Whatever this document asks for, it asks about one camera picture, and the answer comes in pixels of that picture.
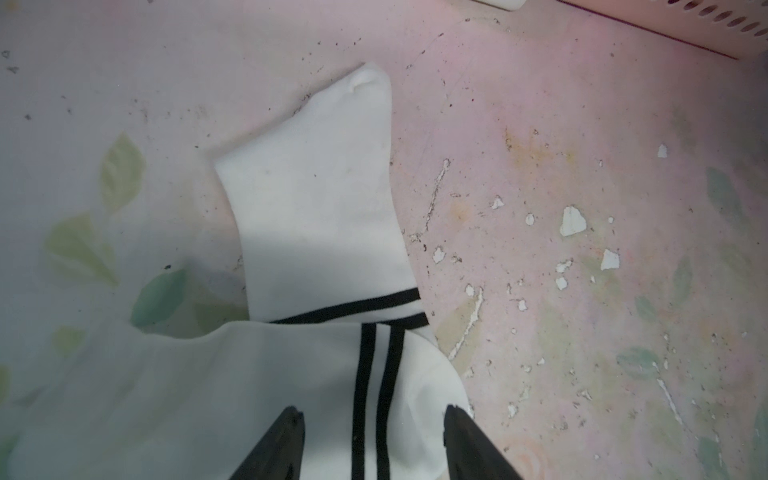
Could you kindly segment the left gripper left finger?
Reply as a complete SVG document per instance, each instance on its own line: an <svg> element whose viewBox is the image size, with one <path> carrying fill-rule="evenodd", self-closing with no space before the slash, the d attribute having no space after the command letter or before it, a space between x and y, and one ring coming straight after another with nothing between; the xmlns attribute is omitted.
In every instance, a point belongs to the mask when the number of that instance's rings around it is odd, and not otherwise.
<svg viewBox="0 0 768 480"><path fill-rule="evenodd" d="M293 480L301 471L304 415L285 408L230 476L230 480Z"/></svg>

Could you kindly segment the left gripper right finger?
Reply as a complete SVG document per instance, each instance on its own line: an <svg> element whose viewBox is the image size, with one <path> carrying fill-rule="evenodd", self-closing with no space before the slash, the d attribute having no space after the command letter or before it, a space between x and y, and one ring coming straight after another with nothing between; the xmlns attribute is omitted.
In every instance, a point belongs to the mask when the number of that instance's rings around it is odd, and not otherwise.
<svg viewBox="0 0 768 480"><path fill-rule="evenodd" d="M447 407L443 442L450 480L522 480L469 414L458 406Z"/></svg>

